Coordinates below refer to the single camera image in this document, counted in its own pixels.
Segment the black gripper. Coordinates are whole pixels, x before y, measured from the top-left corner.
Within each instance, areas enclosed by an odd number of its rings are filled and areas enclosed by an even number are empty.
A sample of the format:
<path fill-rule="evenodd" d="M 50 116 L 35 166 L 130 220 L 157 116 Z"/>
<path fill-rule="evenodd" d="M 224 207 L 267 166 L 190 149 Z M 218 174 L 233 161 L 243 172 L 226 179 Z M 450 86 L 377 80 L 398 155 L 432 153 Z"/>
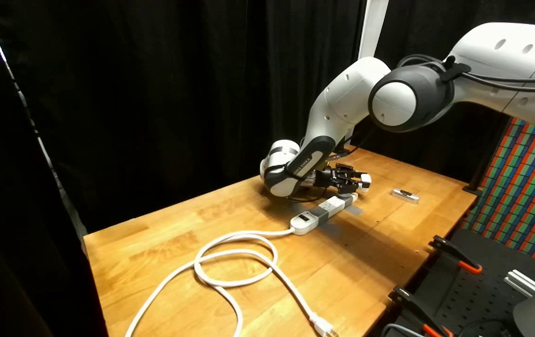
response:
<path fill-rule="evenodd" d="M 336 162 L 334 166 L 321 168 L 314 174 L 314 187 L 336 187 L 338 192 L 353 192 L 361 187 L 359 181 L 347 181 L 366 172 L 355 170 L 351 164 Z"/>

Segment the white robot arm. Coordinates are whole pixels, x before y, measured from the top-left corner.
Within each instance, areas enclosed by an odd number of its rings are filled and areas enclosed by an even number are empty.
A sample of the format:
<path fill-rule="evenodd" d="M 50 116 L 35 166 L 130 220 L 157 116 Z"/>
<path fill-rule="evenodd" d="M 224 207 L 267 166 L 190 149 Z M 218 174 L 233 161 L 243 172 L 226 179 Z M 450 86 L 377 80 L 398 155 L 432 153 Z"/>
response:
<path fill-rule="evenodd" d="M 353 61 L 314 99 L 303 138 L 280 138 L 271 146 L 260 161 L 260 177 L 274 196 L 297 187 L 355 192 L 370 177 L 346 164 L 331 166 L 327 157 L 361 119 L 409 132 L 439 119 L 456 103 L 535 123 L 535 24 L 478 24 L 445 58 L 413 54 L 396 67 L 374 56 Z"/>

